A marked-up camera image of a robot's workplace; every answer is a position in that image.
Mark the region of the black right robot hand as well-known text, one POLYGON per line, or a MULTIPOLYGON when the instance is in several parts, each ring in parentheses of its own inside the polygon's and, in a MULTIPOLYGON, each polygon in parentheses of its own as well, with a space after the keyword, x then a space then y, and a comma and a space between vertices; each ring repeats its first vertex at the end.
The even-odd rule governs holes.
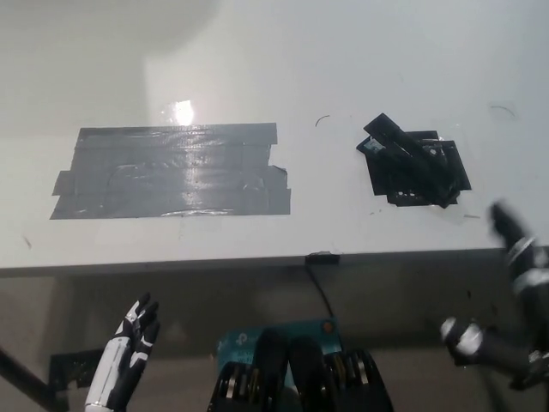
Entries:
POLYGON ((482 365, 505 373, 516 391, 547 385, 548 254, 504 203, 493 203, 489 214, 504 245, 510 288, 522 314, 523 341, 454 317, 440 326, 441 339, 457 366, 482 365))

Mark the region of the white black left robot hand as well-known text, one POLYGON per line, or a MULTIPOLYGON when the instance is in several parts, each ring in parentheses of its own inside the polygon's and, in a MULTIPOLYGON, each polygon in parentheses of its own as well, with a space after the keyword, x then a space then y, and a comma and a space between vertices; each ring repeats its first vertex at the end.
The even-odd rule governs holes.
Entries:
POLYGON ((159 335, 158 308, 146 293, 125 314, 100 358, 85 402, 87 412, 127 409, 159 335))

